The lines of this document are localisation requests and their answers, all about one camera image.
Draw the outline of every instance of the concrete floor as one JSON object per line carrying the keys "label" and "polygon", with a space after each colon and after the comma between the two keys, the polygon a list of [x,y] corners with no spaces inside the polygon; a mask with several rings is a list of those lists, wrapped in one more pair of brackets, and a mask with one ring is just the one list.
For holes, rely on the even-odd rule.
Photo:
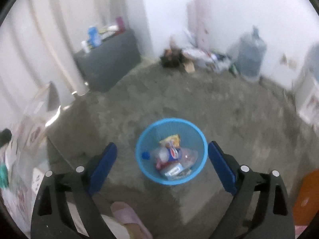
{"label": "concrete floor", "polygon": [[[117,145],[117,161],[94,197],[103,214],[110,215],[109,202],[125,201],[155,238],[208,238],[232,199],[212,164],[207,161],[192,181],[170,187],[148,180],[135,161],[141,132],[168,117],[191,121],[239,164],[264,173],[278,170],[291,202],[302,177],[319,167],[319,140],[281,89],[202,69],[192,75],[157,64],[134,70],[107,93],[80,97],[49,136],[73,166],[109,142]],[[50,157],[57,172],[68,169],[57,154]]]}

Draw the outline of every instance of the pink slipper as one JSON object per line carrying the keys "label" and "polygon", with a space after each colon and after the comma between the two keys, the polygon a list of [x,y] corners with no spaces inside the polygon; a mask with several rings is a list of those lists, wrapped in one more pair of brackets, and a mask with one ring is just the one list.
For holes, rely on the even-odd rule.
{"label": "pink slipper", "polygon": [[[122,205],[123,209],[115,210],[114,204]],[[118,222],[122,224],[138,224],[140,226],[141,232],[144,234],[144,239],[153,239],[153,236],[151,235],[149,230],[139,219],[133,208],[131,208],[128,204],[126,204],[125,202],[114,202],[111,205],[111,211]]]}

